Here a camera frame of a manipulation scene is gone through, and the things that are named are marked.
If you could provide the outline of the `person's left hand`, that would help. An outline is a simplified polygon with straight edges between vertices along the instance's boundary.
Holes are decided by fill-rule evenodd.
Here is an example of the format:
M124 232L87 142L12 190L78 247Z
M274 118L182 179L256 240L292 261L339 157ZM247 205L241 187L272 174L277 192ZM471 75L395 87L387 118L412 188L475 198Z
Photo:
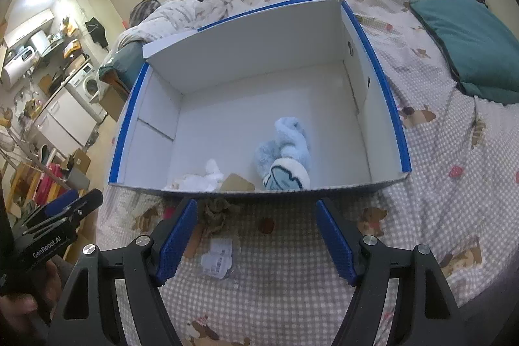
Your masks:
M53 311L63 291L57 266L48 261L32 274L32 282ZM28 293L1 297L1 345L42 345L45 341L34 320L37 310L36 299Z

